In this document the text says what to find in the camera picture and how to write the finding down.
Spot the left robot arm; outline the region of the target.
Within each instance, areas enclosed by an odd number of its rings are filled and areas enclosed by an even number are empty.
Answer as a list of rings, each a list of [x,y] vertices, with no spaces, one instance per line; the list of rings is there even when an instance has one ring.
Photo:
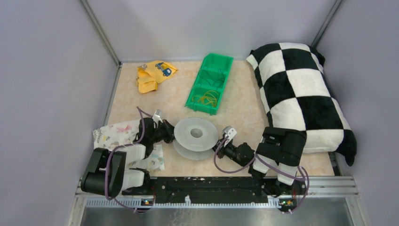
[[[109,199],[119,194],[151,194],[154,183],[150,173],[164,169],[160,143],[174,141],[174,128],[167,120],[145,117],[94,130],[94,150],[81,190]]]

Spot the grey cable spool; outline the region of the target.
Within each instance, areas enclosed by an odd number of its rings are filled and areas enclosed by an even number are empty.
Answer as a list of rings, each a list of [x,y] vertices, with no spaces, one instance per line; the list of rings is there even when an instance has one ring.
[[[201,161],[208,158],[217,144],[219,133],[208,120],[189,117],[180,120],[174,128],[173,146],[184,158]]]

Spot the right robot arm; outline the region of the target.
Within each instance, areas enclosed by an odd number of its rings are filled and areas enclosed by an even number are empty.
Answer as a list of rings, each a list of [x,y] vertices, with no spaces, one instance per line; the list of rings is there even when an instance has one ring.
[[[309,175],[300,166],[307,136],[298,130],[266,127],[257,148],[253,150],[247,143],[235,146],[233,142],[237,131],[228,126],[222,138],[213,147],[214,158],[228,157],[242,170],[261,183],[261,189],[272,197],[290,194],[307,195]]]

